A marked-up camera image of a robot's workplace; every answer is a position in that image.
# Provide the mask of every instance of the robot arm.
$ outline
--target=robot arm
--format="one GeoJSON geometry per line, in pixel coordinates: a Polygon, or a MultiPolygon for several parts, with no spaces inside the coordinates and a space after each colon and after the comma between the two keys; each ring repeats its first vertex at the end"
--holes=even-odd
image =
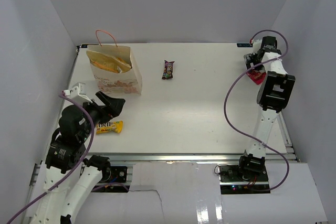
{"type": "Polygon", "coordinates": [[[261,140],[263,144],[251,139],[248,148],[239,160],[239,169],[242,173],[259,174],[265,165],[266,148],[264,144],[268,143],[272,126],[279,112],[288,104],[295,77],[287,74],[281,59],[278,59],[281,52],[276,48],[275,37],[266,36],[262,40],[257,40],[253,44],[253,51],[252,54],[244,56],[247,64],[256,65],[262,61],[276,59],[265,65],[267,74],[257,96],[257,103],[260,107],[253,136],[261,140]]]}
{"type": "MultiPolygon", "coordinates": [[[[75,84],[71,90],[65,90],[64,95],[83,104],[95,126],[118,116],[125,103],[124,99],[110,98],[97,92],[96,96],[104,103],[103,106],[97,105],[86,96],[84,83],[75,84]]],[[[79,162],[86,149],[84,143],[90,134],[90,122],[79,108],[71,105],[62,111],[59,128],[52,135],[45,162],[44,191],[47,195],[39,201],[31,224],[73,224],[90,191],[106,175],[110,167],[108,158],[92,156],[80,178],[78,166],[63,183],[49,191],[51,186],[64,178],[79,162]]]]}

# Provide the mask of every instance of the bag handle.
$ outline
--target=bag handle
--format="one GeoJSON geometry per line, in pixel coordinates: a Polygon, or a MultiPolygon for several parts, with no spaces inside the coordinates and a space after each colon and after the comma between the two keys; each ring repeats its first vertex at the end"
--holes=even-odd
{"type": "Polygon", "coordinates": [[[106,33],[106,34],[110,35],[110,36],[112,37],[112,39],[114,40],[114,43],[116,44],[116,47],[118,47],[117,42],[116,42],[116,39],[112,36],[112,34],[110,34],[108,31],[104,31],[104,30],[100,30],[100,29],[98,29],[98,30],[96,30],[96,37],[97,37],[97,40],[98,40],[99,45],[100,45],[101,47],[102,47],[102,45],[101,45],[100,40],[99,40],[98,35],[97,35],[97,32],[99,32],[99,31],[102,31],[103,33],[106,33]]]}

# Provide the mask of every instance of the yellow candy wrapper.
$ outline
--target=yellow candy wrapper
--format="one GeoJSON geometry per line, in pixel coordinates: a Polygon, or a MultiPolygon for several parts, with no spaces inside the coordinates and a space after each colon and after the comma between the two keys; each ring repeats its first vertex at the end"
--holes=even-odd
{"type": "Polygon", "coordinates": [[[117,132],[120,133],[122,130],[122,121],[98,123],[96,134],[106,133],[106,132],[117,132]]]}

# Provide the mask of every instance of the paper bag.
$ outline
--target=paper bag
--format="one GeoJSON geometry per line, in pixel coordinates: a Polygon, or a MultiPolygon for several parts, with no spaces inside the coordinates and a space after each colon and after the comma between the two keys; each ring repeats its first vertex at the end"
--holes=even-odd
{"type": "Polygon", "coordinates": [[[142,78],[130,47],[88,45],[87,56],[102,92],[141,94],[142,78]]]}

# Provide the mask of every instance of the gray wall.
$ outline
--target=gray wall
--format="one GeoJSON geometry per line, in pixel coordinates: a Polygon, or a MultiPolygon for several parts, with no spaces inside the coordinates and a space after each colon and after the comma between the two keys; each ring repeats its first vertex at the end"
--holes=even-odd
{"type": "Polygon", "coordinates": [[[25,204],[76,48],[50,0],[0,3],[0,222],[5,223],[25,204]]]}
{"type": "Polygon", "coordinates": [[[273,28],[290,43],[286,70],[297,78],[284,116],[308,162],[329,223],[336,223],[336,0],[287,0],[273,28]]]}
{"type": "Polygon", "coordinates": [[[78,45],[96,42],[96,29],[123,42],[247,41],[272,26],[286,0],[51,1],[78,45]]]}

